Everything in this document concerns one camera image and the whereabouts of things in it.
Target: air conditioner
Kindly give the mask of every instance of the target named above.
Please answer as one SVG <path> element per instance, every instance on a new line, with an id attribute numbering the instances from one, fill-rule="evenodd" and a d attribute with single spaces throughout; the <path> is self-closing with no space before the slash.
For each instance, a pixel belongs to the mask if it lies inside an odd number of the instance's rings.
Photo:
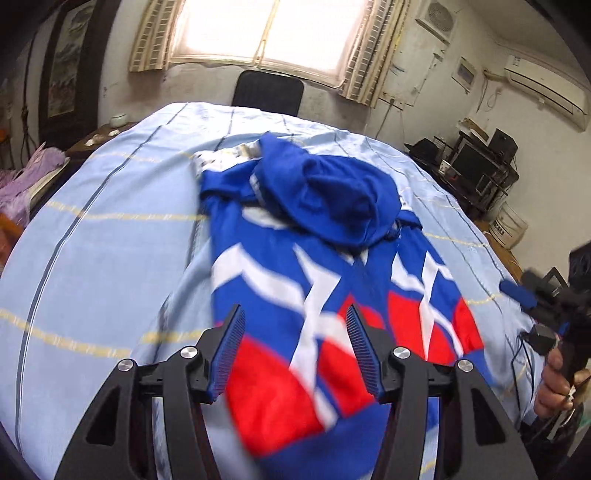
<path id="1" fill-rule="evenodd" d="M 417 22 L 448 44 L 456 28 L 456 14 L 437 0 L 426 0 L 417 15 Z"/>
<path id="2" fill-rule="evenodd" d="M 528 60 L 509 55 L 505 67 L 509 83 L 533 95 L 578 125 L 587 129 L 589 101 L 584 90 L 560 75 Z"/>

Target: ceiling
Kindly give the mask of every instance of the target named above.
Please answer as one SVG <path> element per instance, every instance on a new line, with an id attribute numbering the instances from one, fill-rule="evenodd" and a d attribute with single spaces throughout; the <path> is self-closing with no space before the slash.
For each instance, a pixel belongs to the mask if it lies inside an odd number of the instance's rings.
<path id="1" fill-rule="evenodd" d="M 566 43 L 526 0 L 467 0 L 501 40 L 580 69 Z"/>

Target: computer monitor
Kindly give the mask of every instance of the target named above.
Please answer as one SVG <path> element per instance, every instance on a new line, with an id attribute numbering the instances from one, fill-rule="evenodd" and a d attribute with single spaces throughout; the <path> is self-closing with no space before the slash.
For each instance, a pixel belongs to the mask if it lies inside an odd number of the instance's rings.
<path id="1" fill-rule="evenodd" d="M 460 142 L 450 164 L 479 195 L 486 194 L 492 183 L 491 178 L 495 178 L 499 171 L 499 166 L 478 151 L 466 138 Z"/>

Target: window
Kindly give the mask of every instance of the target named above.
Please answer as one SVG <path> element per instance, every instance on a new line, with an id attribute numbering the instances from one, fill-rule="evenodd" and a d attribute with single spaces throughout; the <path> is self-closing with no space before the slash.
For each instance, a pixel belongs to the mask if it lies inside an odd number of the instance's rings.
<path id="1" fill-rule="evenodd" d="M 340 86 L 369 0 L 186 0 L 171 61 L 239 63 Z"/>

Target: light blue bedsheet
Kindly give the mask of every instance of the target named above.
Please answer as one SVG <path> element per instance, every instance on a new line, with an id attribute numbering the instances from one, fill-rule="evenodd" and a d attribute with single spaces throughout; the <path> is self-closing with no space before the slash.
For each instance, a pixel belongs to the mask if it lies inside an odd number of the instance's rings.
<path id="1" fill-rule="evenodd" d="M 267 131 L 312 153 L 359 158 L 394 178 L 471 308 L 494 390 L 517 418 L 510 361 L 531 319 L 499 295 L 509 274 L 454 198 L 406 155 L 362 135 L 254 109 L 176 103 L 92 155 L 31 222 L 0 279 L 0 421 L 42 480 L 53 479 L 117 359 L 165 360 L 211 326 L 208 225 L 198 214 L 191 156 Z M 537 386 L 543 359 L 530 356 Z M 522 405 L 531 395 L 525 364 L 520 355 Z M 223 475 L 257 478 L 223 396 L 205 415 Z M 165 478 L 160 410 L 155 416 Z M 436 435 L 428 435 L 423 478 L 433 476 Z"/>

